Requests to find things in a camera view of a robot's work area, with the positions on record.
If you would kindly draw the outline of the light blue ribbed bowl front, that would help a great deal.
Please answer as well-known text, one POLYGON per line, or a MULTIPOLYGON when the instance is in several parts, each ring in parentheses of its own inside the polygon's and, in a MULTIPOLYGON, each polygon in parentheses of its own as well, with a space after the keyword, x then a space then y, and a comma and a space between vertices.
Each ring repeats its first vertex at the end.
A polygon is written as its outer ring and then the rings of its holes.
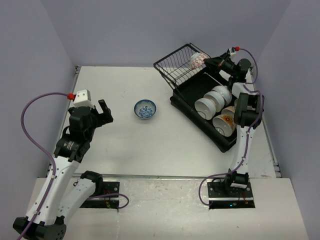
POLYGON ((195 110, 205 120, 211 120, 216 114, 215 103, 207 98, 200 98, 194 103, 195 110))

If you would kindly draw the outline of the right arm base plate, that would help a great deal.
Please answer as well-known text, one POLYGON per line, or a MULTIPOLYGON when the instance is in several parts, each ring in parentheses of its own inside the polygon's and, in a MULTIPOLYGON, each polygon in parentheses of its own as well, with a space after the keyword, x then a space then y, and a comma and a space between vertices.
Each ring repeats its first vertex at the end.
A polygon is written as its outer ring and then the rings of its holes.
POLYGON ((249 182, 246 188, 227 187, 223 179, 207 181, 209 209, 253 209, 254 196, 249 182))

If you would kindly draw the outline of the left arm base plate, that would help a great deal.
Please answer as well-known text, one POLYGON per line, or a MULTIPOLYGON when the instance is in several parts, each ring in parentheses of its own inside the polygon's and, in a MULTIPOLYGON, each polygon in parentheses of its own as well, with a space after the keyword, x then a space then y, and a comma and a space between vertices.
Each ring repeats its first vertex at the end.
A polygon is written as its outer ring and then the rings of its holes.
MULTIPOLYGON (((101 192, 95 192, 93 196, 100 196, 106 194, 118 194, 120 192, 119 181, 104 181, 101 192)), ((83 209, 118 209, 120 200, 118 196, 95 198, 86 200, 80 208, 83 209)))

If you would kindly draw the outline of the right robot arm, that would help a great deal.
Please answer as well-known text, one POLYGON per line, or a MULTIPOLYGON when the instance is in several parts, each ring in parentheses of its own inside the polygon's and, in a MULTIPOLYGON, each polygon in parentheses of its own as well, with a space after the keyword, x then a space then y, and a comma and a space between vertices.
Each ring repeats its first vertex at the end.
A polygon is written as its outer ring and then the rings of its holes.
POLYGON ((236 124, 235 156, 225 174, 223 191, 233 197, 246 189, 249 183, 249 152, 256 128, 262 121, 265 97, 259 90, 250 90, 246 76, 252 63, 242 58, 234 63, 232 56, 242 49, 238 46, 229 48, 225 53, 213 58, 206 58, 205 65, 219 73, 229 74, 227 89, 237 98, 234 122, 236 124))

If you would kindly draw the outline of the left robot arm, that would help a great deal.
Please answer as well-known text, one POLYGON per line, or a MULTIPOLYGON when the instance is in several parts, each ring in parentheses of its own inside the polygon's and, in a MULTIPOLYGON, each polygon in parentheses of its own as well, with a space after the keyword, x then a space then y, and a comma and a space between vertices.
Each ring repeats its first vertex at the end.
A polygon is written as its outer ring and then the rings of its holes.
POLYGON ((69 125, 51 156, 52 165, 45 183, 31 209, 18 217, 13 229, 27 240, 61 240, 67 224, 80 206, 90 197, 103 193, 102 176, 86 171, 79 186, 65 195, 67 185, 90 148, 96 128, 113 122, 111 110, 103 99, 98 101, 102 113, 95 106, 74 106, 68 109, 69 125))

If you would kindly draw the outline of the red patterned white bowl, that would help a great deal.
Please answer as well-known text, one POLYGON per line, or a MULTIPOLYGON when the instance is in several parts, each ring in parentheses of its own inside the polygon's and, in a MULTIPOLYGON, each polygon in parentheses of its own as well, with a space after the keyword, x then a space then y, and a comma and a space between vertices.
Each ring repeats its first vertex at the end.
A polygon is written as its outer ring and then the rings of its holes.
POLYGON ((196 52, 190 57, 189 66, 192 70, 200 68, 205 63, 205 59, 209 58, 206 53, 196 52))

